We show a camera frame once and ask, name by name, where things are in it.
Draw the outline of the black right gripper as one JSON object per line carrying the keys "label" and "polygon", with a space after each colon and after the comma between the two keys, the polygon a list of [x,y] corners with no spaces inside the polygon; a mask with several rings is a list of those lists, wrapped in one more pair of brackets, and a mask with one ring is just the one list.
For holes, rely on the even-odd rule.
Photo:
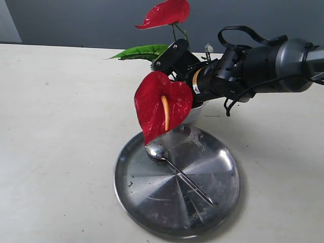
{"label": "black right gripper", "polygon": [[218,98],[236,99],[248,89],[239,71],[237,55],[230,49],[220,59],[211,61],[199,61],[187,51],[169,67],[169,74],[174,72],[176,81],[183,81],[192,89],[195,103]]}

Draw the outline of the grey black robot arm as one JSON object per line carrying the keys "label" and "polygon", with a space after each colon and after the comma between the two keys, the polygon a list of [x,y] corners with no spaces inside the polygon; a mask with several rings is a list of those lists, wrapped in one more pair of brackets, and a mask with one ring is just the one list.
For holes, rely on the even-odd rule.
{"label": "grey black robot arm", "polygon": [[243,57],[227,48],[220,59],[201,62],[186,53],[171,68],[191,88],[194,101],[217,98],[247,102],[259,93],[299,93],[323,82],[323,46],[303,39],[256,48],[241,46]]}

